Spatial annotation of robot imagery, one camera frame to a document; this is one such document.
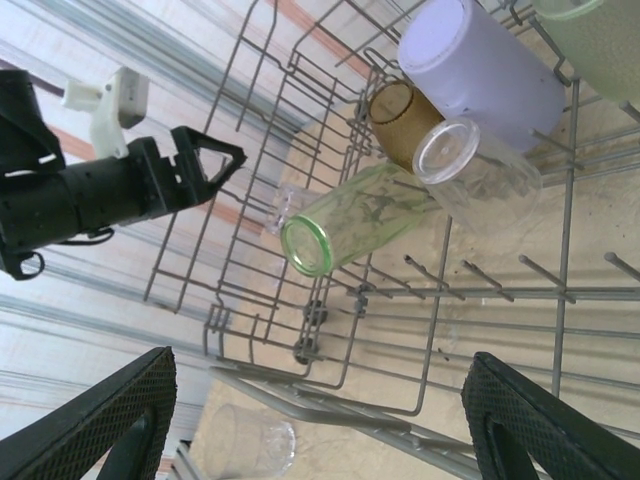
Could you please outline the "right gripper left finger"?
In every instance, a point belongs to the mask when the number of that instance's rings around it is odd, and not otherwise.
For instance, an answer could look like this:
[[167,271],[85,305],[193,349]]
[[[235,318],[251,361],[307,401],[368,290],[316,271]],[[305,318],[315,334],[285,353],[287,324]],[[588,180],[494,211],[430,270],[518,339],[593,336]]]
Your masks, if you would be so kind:
[[0,440],[0,480],[155,480],[177,398],[170,347],[156,347]]

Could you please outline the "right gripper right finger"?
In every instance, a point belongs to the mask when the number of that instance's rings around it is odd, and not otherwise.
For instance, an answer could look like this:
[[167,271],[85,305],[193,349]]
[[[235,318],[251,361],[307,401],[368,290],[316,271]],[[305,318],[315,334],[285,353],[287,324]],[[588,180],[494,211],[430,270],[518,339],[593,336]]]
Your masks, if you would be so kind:
[[640,480],[640,449],[487,352],[474,355],[462,404],[483,480]]

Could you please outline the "clear plastic cup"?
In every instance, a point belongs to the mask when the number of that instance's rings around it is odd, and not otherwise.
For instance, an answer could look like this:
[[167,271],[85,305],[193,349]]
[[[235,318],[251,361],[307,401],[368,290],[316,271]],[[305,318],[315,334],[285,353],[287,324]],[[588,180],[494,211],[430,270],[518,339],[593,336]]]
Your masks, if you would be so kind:
[[206,472],[212,480],[271,478],[293,464],[293,425],[266,411],[226,404],[212,419]]
[[483,235],[522,223],[542,190],[538,169],[467,118],[429,131],[414,153],[413,172],[453,220]]
[[271,234],[278,234],[286,220],[302,208],[305,199],[304,188],[290,183],[282,184],[269,208],[265,229]]

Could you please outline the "green transparent glass cup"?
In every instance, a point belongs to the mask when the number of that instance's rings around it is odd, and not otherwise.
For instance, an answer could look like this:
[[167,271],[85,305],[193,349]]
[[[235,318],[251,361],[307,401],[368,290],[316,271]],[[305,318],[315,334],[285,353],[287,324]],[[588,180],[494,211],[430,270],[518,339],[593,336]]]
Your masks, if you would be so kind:
[[282,250],[299,273],[324,276],[404,235],[429,206],[428,191],[405,169],[367,167],[289,218]]

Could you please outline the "amber textured cup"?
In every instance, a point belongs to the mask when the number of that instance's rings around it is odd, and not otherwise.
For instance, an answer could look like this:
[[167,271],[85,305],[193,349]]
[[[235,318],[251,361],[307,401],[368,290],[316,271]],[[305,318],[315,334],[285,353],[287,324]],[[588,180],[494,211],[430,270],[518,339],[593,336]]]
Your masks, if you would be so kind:
[[386,83],[368,103],[373,133],[387,157],[413,173],[413,157],[424,137],[444,117],[413,84]]

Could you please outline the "lilac plastic cup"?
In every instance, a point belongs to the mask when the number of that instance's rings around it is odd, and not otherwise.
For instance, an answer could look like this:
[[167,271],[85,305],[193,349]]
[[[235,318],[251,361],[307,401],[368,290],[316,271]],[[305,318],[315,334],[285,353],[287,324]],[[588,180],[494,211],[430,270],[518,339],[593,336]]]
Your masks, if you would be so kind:
[[561,119],[564,85],[476,0],[426,0],[397,61],[445,118],[469,118],[521,153]]

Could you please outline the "frosted pale green cup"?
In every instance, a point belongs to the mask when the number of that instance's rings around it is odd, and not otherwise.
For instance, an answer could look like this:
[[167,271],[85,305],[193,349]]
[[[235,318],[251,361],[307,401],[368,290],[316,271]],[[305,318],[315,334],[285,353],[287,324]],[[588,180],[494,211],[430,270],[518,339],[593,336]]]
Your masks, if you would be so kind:
[[596,92],[640,105],[640,0],[531,0],[541,25]]

